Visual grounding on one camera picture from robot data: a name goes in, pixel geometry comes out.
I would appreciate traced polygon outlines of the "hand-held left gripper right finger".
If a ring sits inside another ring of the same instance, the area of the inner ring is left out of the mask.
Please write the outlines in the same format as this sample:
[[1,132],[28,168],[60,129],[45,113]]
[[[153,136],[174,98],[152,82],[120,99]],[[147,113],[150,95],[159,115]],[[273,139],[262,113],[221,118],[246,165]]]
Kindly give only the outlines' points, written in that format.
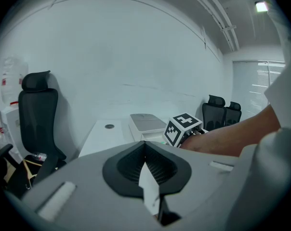
[[159,186],[164,195],[161,203],[176,221],[163,226],[154,218],[145,223],[147,231],[225,231],[234,195],[226,189],[233,166],[233,156],[198,153],[170,147],[158,142],[145,142],[176,164],[172,173],[169,163],[158,162],[171,178]]

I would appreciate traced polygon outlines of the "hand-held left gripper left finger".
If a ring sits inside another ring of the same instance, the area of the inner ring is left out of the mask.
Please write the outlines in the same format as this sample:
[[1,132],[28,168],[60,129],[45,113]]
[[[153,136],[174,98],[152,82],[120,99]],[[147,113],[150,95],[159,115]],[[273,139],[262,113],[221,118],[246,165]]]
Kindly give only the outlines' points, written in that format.
[[76,185],[75,191],[58,212],[49,228],[61,231],[155,231],[158,221],[143,201],[122,197],[103,179],[105,161],[134,143],[79,157],[45,178],[22,198],[34,212],[64,182]]

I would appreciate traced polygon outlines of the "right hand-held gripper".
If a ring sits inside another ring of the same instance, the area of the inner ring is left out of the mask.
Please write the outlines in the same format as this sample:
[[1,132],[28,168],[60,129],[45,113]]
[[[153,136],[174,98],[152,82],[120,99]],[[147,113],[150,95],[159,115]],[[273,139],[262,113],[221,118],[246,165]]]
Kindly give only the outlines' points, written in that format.
[[170,146],[180,147],[189,137],[207,132],[202,128],[201,120],[189,113],[182,113],[168,120],[163,139]]

